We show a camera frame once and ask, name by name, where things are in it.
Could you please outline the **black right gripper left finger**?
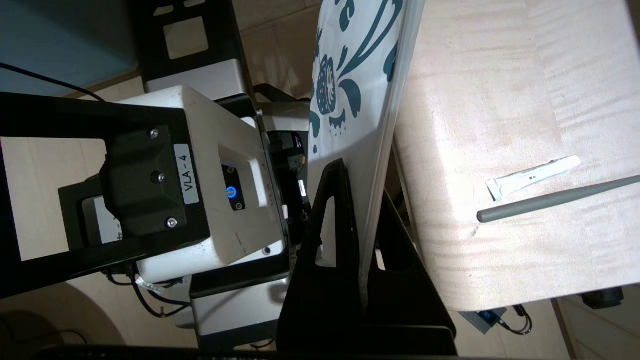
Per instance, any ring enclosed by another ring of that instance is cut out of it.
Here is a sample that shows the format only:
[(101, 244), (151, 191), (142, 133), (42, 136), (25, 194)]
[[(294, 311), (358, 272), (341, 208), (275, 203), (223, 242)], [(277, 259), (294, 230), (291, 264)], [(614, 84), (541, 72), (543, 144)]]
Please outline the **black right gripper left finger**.
[[(336, 266), (317, 265), (329, 199), (334, 200)], [(325, 166), (278, 321), (279, 347), (342, 347), (361, 325), (360, 246), (348, 169)]]

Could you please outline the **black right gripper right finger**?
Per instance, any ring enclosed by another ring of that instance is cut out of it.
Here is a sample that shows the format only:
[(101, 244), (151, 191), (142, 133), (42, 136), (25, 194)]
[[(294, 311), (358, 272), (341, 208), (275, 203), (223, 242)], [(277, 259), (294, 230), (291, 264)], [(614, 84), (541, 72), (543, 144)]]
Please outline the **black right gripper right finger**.
[(388, 193), (368, 273), (366, 319), (382, 347), (453, 347), (457, 329)]

